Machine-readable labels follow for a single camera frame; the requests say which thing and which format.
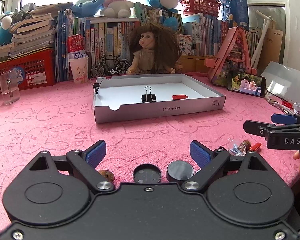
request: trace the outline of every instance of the budweiser can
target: budweiser can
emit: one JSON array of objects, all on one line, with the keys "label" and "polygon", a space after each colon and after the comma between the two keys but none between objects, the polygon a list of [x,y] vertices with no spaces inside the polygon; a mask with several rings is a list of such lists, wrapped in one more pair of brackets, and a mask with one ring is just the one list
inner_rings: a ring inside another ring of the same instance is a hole
[{"label": "budweiser can", "polygon": [[71,35],[67,39],[68,58],[77,59],[86,56],[84,38],[81,34]]}]

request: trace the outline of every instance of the acorn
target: acorn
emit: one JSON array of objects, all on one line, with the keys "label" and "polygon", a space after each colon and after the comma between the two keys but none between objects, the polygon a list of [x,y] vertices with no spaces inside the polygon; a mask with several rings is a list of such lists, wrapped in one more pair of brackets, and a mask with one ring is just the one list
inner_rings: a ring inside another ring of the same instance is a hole
[{"label": "acorn", "polygon": [[242,142],[244,144],[244,146],[246,147],[247,151],[251,148],[251,143],[248,140],[244,140]]},{"label": "acorn", "polygon": [[108,179],[110,182],[114,182],[114,174],[108,170],[100,170],[98,171],[102,176]]}]

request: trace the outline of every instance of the black binder clip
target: black binder clip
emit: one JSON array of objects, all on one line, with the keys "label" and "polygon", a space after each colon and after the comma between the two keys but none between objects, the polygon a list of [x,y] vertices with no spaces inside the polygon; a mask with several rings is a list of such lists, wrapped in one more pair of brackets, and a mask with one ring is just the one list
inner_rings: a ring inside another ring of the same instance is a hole
[{"label": "black binder clip", "polygon": [[93,84],[93,89],[94,89],[94,91],[95,91],[96,94],[98,94],[98,90],[99,90],[102,82],[103,82],[103,78],[101,79],[100,83],[94,83]]},{"label": "black binder clip", "polygon": [[146,94],[141,96],[141,100],[143,103],[148,103],[148,102],[156,102],[157,100],[155,99],[155,94],[151,94],[151,87],[145,87]]}]

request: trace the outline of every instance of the doll hair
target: doll hair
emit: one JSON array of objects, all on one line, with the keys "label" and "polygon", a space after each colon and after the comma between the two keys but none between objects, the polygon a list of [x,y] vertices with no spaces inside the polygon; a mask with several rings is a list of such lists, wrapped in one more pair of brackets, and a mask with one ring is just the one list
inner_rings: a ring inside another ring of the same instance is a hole
[{"label": "doll hair", "polygon": [[154,34],[154,62],[156,68],[159,69],[164,66],[174,68],[181,56],[177,37],[171,28],[153,23],[146,23],[133,29],[129,40],[131,60],[134,58],[133,53],[142,49],[139,40],[141,34],[146,32]]}]

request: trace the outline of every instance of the smartphone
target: smartphone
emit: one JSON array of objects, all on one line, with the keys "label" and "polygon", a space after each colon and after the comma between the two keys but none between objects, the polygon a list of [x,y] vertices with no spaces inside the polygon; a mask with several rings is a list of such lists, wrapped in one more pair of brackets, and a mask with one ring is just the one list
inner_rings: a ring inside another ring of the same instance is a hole
[{"label": "smartphone", "polygon": [[240,71],[228,71],[228,90],[252,95],[255,97],[264,97],[266,93],[266,79],[264,77],[246,74]]}]

